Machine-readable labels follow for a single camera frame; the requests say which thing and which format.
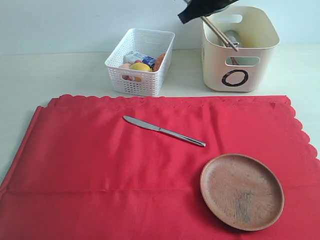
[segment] knife blade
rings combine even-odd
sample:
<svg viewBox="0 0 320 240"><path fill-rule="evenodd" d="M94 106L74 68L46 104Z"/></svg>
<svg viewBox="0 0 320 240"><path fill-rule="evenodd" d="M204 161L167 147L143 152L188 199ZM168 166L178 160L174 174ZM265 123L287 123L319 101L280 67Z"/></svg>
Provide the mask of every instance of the knife blade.
<svg viewBox="0 0 320 240"><path fill-rule="evenodd" d="M175 137L177 139L184 140L186 142L189 142L191 144L194 144L194 145L197 145L197 146L200 146L200 147L205 147L206 146L206 143L203 142L203 141L199 141L199 140L196 140L196 139L191 138L189 136L185 136L185 135L179 134L177 132L164 129L162 127L150 124L148 122L139 120L137 118L134 118L134 117L131 117L131 116L123 116L123 118L127 122L129 122L131 124L134 124L134 125L136 125L138 127L141 127L141 128L144 128L144 129L148 129L148 130L153 130L153 131L160 132L160 133L163 133L163 134L167 134L167 135L170 135L170 136Z"/></svg>

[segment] red tablecloth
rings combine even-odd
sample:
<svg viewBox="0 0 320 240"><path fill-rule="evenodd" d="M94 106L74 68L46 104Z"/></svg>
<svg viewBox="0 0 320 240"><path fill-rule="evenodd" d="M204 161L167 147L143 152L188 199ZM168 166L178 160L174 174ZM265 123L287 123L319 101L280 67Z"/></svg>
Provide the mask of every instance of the red tablecloth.
<svg viewBox="0 0 320 240"><path fill-rule="evenodd" d="M52 99L35 111L0 187L0 240L317 240L320 162L294 117L285 96ZM225 153L278 177L285 204L274 225L236 230L207 208L200 174Z"/></svg>

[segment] cream storage bin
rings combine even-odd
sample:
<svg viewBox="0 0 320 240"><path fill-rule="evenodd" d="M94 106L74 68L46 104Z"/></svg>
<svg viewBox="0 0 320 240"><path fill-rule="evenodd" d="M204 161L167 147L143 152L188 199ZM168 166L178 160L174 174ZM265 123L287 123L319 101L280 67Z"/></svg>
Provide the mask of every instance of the cream storage bin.
<svg viewBox="0 0 320 240"><path fill-rule="evenodd" d="M171 64L174 38L173 32L129 29L105 61L114 90L137 96L157 96ZM155 59L165 53L165 57L156 72L119 68L124 63L124 55L130 51L137 51ZM141 81L125 80L122 76L138 77Z"/></svg>
<svg viewBox="0 0 320 240"><path fill-rule="evenodd" d="M216 91L255 90L280 41L271 21L259 8L233 5L208 18L222 32L236 31L243 48L236 52L220 46L218 37L203 23L201 58L204 83ZM238 65L233 65L231 57Z"/></svg>

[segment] plate rim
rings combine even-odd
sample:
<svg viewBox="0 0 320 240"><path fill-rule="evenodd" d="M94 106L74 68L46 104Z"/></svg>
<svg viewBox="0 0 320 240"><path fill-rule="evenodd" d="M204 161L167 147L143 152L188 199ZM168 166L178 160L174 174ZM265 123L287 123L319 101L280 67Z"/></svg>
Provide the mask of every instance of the plate rim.
<svg viewBox="0 0 320 240"><path fill-rule="evenodd" d="M239 227L237 226L236 224L232 224L232 223L229 223L229 222L226 222L224 219L222 219L219 214L217 214L215 212L215 209L212 209L212 207L210 207L210 204L208 204L207 200L206 200L206 197L205 197L205 194L204 194L204 174L206 172L206 169L209 167L209 165L212 164L212 162L216 161L217 159L219 158L222 158L222 157L225 157L225 156L240 156L240 157L245 157L247 159L250 159L256 163L258 163L259 165L261 165L262 167L264 167L266 170L269 171L269 173L272 175L272 177L276 180L276 183L280 189L280 192L281 192L281 206L280 206L280 210L278 211L277 215L275 216L275 218L270 221L268 224L264 224L262 226L259 226L259 227ZM241 153L225 153L225 154L221 154L221 155L218 155L218 156L215 156L214 158L212 158L211 160L209 160L205 165L204 167L202 168L202 171L201 171L201 175L200 175L200 191L201 191L201 195L202 195L202 198L205 202L205 204L207 205L207 207L210 209L210 211L219 219L221 220L222 222L224 222L225 224L235 228L235 229L239 229L239 230L243 230L243 231L259 231L259 230L262 230L262 229L266 229L268 227L270 227L271 225L273 225L279 218L280 216L282 215L283 213L283 210L284 210L284 206L285 206L285 194L284 194L284 190L283 190L283 187L279 181L279 179L277 178L277 176L262 162L260 162L259 160L251 157L251 156L248 156L248 155L245 155L245 154L241 154Z"/></svg>

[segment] white wall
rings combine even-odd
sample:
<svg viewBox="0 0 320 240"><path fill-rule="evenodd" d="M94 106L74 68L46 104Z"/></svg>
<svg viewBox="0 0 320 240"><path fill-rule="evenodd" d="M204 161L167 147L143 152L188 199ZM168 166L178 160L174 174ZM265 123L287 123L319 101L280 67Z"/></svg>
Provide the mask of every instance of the white wall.
<svg viewBox="0 0 320 240"><path fill-rule="evenodd" d="M263 9L282 45L320 43L318 0L237 5ZM177 15L185 7L183 0L1 0L0 55L109 52L129 28L172 31L175 49L199 48L201 21L183 25Z"/></svg>

